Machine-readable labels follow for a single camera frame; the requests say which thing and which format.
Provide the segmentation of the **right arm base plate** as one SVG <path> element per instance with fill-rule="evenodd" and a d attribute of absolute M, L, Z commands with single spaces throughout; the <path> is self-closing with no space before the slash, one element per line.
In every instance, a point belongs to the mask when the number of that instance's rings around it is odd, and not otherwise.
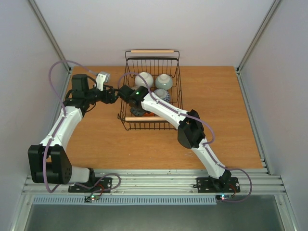
<path fill-rule="evenodd" d="M 231 177 L 222 189 L 215 189 L 209 177 L 196 178 L 193 185 L 199 193 L 239 193 L 241 191 L 239 181 L 236 177 Z"/>

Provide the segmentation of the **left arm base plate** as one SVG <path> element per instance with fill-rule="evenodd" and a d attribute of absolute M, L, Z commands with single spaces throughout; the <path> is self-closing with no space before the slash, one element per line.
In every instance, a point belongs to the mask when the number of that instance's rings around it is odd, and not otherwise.
<path fill-rule="evenodd" d="M 98 184 L 94 185 L 99 178 L 95 178 L 94 180 L 81 183 L 83 186 L 78 185 L 75 183 L 73 186 L 69 186 L 68 192 L 69 193 L 92 193 L 94 191 L 102 191 L 102 188 L 104 189 L 104 193 L 109 193 L 110 189 L 112 187 L 112 178 L 106 177 L 99 181 Z"/>

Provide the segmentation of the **green dashed pattern bowl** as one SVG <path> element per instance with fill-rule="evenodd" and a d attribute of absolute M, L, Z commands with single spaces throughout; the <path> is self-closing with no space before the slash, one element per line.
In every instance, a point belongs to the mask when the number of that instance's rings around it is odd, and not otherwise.
<path fill-rule="evenodd" d="M 157 89 L 169 90 L 173 86 L 173 79 L 170 75 L 161 74 L 155 79 Z"/>

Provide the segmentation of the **white ribbed bowl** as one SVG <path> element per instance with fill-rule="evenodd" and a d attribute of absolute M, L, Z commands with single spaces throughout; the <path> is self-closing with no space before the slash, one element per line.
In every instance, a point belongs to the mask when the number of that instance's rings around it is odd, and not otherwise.
<path fill-rule="evenodd" d="M 144 86 L 146 87 L 146 83 L 148 87 L 152 87 L 154 83 L 153 76 L 148 72 L 140 72 L 138 75 L 135 76 L 134 79 L 134 86 Z"/>

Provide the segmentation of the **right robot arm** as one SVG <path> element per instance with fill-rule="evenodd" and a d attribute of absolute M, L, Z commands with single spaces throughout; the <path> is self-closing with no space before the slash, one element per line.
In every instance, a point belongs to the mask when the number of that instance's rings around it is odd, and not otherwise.
<path fill-rule="evenodd" d="M 120 88 L 119 97 L 131 108 L 140 112 L 152 112 L 163 118 L 178 130 L 178 142 L 186 149 L 192 150 L 205 166 L 209 175 L 210 187 L 222 192 L 229 186 L 231 173 L 222 164 L 210 147 L 213 140 L 205 137 L 204 121 L 195 110 L 186 111 L 160 99 L 144 86 L 137 90 L 124 85 Z"/>

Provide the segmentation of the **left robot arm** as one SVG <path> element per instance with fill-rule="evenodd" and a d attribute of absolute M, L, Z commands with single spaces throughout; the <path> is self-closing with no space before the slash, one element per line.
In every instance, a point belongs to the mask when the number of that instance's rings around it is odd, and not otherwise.
<path fill-rule="evenodd" d="M 86 74 L 74 75 L 71 79 L 72 88 L 67 92 L 63 102 L 64 107 L 48 133 L 38 145 L 31 145 L 28 149 L 28 159 L 32 181 L 65 185 L 79 183 L 87 192 L 97 186 L 93 170 L 85 167 L 75 167 L 66 154 L 68 142 L 84 115 L 94 108 L 97 102 L 106 104 L 117 100 L 116 89 L 108 86 L 110 74 L 100 72 L 93 80 L 93 87 L 89 87 L 92 78 Z"/>

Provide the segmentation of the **white orange bottomed bowl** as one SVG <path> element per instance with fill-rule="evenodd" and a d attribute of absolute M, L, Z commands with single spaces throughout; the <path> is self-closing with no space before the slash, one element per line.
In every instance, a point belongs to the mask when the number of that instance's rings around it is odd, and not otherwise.
<path fill-rule="evenodd" d="M 147 112 L 143 116 L 145 116 L 145 117 L 153 117 L 153 116 L 155 116 L 155 114 L 152 113 L 152 112 Z"/>

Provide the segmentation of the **red patterned blue bowl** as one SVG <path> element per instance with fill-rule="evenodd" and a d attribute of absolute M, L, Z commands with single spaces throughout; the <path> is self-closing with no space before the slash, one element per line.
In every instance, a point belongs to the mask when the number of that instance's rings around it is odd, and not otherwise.
<path fill-rule="evenodd" d="M 156 89 L 154 91 L 154 93 L 155 93 L 156 96 L 158 96 L 160 99 L 166 101 L 167 103 L 170 102 L 171 97 L 170 97 L 170 94 L 169 94 L 169 92 L 167 90 L 165 90 L 165 89 Z"/>

